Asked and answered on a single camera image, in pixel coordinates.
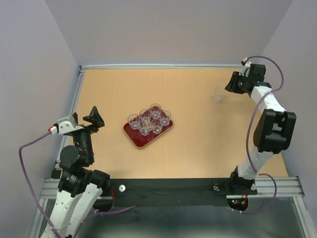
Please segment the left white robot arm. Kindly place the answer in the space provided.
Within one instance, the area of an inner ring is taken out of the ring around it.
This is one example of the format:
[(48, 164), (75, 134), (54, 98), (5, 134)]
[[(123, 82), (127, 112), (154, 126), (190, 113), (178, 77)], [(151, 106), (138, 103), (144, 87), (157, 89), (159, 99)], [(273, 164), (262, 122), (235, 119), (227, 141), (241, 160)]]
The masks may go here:
[(44, 238), (73, 238), (97, 198), (110, 191), (110, 175), (87, 168), (94, 163), (91, 134), (105, 125), (97, 107), (83, 117), (89, 125), (78, 123), (77, 113), (59, 119), (57, 132), (71, 136), (73, 143), (60, 152), (62, 169), (56, 201), (50, 220), (42, 234)]

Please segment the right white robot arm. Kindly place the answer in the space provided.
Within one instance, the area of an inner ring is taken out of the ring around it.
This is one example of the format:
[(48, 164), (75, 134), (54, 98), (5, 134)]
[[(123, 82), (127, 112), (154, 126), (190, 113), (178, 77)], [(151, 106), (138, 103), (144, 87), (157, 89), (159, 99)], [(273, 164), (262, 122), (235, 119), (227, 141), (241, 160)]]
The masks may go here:
[(253, 148), (246, 148), (246, 160), (231, 173), (228, 188), (233, 193), (255, 190), (255, 178), (261, 168), (275, 154), (287, 150), (293, 135), (296, 114), (284, 109), (273, 94), (271, 85), (264, 80), (266, 67), (249, 60), (242, 63), (240, 72), (233, 72), (225, 87), (228, 92), (248, 94), (257, 104), (255, 112), (261, 117), (254, 130)]

